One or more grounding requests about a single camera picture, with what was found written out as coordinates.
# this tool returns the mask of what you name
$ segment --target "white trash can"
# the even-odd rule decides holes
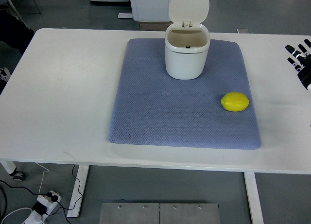
[[[171,77],[189,80],[202,73],[210,40],[201,23],[208,10],[209,0],[171,0],[169,16],[174,23],[165,33],[165,66]]]

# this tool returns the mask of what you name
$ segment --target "table leg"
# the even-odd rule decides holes
[[[72,209],[74,207],[74,204],[76,203],[77,199],[79,199],[81,197],[80,193],[82,193],[82,194],[84,193],[84,188],[86,186],[86,178],[87,178],[88,168],[89,168],[89,166],[79,165],[77,178],[80,180],[81,184],[80,184],[80,188],[79,188],[79,181],[76,179],[76,182],[74,184],[73,191],[72,191],[69,209]],[[79,217],[81,204],[82,204],[82,198],[77,201],[74,209],[68,210],[67,217],[70,217],[70,218]]]
[[[253,224],[263,224],[258,189],[253,172],[244,172],[246,191]]]

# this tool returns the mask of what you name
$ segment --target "blue mat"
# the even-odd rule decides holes
[[[250,105],[224,110],[229,92]],[[110,124],[118,144],[256,149],[261,140],[246,69],[237,43],[211,40],[203,73],[176,80],[165,70],[164,39],[131,39],[126,48]]]

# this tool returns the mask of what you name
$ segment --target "yellow lemon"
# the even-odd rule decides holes
[[[221,103],[228,111],[243,111],[249,105],[247,96],[243,93],[231,92],[223,96]]]

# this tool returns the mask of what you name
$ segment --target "open lid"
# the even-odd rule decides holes
[[[209,0],[171,0],[169,16],[174,23],[183,23],[190,20],[192,23],[201,23],[207,17]]]

